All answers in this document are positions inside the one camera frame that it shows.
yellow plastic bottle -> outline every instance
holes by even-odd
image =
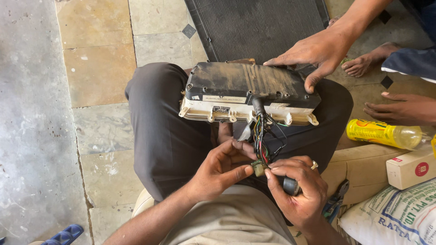
[[[431,147],[433,137],[423,133],[419,126],[391,126],[385,122],[353,119],[347,125],[351,140],[367,141],[408,150]]]

blue plastic object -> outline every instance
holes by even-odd
[[[65,230],[54,235],[52,238],[46,240],[41,245],[70,245],[77,237],[83,233],[82,226],[73,224],[69,225]]]

red logo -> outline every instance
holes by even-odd
[[[420,163],[415,168],[415,174],[419,177],[424,176],[429,171],[428,163]]]

black diamond tile inlay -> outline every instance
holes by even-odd
[[[394,83],[394,81],[392,81],[392,79],[388,76],[385,76],[385,78],[383,78],[383,80],[381,81],[381,85],[383,85],[383,87],[385,87],[386,89],[388,89],[392,83]]]
[[[190,24],[187,24],[182,32],[190,39],[196,31]]]
[[[378,16],[378,18],[383,22],[383,24],[386,24],[391,17],[392,16],[386,10],[383,10]]]

white cardboard box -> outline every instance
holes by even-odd
[[[389,184],[404,190],[436,177],[432,151],[412,151],[386,161]]]

